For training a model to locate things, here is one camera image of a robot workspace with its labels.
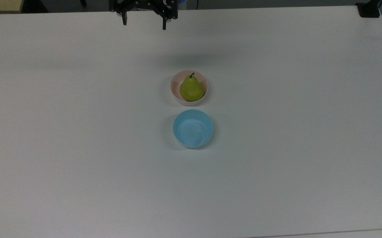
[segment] bowl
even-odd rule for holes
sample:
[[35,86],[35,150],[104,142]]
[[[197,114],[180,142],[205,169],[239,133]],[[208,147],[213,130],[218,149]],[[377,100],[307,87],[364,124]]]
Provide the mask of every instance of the bowl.
[[[184,98],[181,96],[181,92],[179,91],[179,88],[183,81],[185,81],[185,78],[188,75],[191,75],[192,73],[195,73],[194,76],[197,78],[198,82],[201,83],[201,85],[204,88],[204,96],[197,100],[197,101],[186,101]],[[192,70],[185,70],[182,72],[177,73],[173,78],[172,81],[170,82],[170,90],[172,91],[173,95],[175,96],[175,99],[177,102],[179,102],[182,105],[185,106],[195,106],[197,104],[200,104],[204,98],[207,95],[207,92],[209,90],[209,84],[207,83],[206,78],[202,74],[200,74],[197,71],[192,71]]]
[[173,134],[181,144],[197,148],[207,143],[213,135],[213,121],[200,110],[186,110],[173,123]]

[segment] floor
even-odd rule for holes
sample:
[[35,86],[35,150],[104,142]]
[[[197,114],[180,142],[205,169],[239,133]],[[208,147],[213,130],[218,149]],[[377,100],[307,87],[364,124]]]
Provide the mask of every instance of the floor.
[[[87,7],[80,0],[41,0],[49,12],[105,12],[108,0],[87,0]],[[236,9],[301,6],[353,6],[367,0],[198,0],[198,9]],[[187,9],[195,9],[197,0],[188,0]]]

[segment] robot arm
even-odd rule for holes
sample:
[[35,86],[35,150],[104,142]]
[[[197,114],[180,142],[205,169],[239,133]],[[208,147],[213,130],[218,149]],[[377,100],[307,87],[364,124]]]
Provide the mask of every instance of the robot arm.
[[126,12],[133,8],[153,10],[163,18],[163,30],[166,30],[166,21],[178,18],[178,1],[180,0],[109,0],[109,10],[117,12],[126,25]]

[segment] white bowl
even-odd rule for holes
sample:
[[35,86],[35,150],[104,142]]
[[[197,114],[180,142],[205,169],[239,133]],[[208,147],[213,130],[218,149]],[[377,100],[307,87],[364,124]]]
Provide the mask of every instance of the white bowl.
[[[197,101],[186,101],[184,98],[181,96],[181,92],[179,91],[179,88],[183,81],[185,81],[185,78],[191,75],[192,73],[195,73],[194,76],[198,80],[199,83],[204,88],[204,96],[200,98]],[[173,95],[175,96],[176,101],[178,101],[180,104],[185,105],[185,106],[195,106],[197,104],[200,104],[204,98],[207,95],[207,92],[209,90],[209,84],[207,83],[206,78],[197,71],[193,70],[185,70],[182,72],[177,73],[173,78],[172,81],[170,82],[170,90],[172,91]]]

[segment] green pear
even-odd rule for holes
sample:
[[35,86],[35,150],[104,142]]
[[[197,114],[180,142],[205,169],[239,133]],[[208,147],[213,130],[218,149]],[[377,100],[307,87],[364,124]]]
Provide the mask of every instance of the green pear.
[[194,73],[185,78],[185,81],[181,84],[179,91],[185,101],[197,101],[204,96],[204,88],[194,76]]

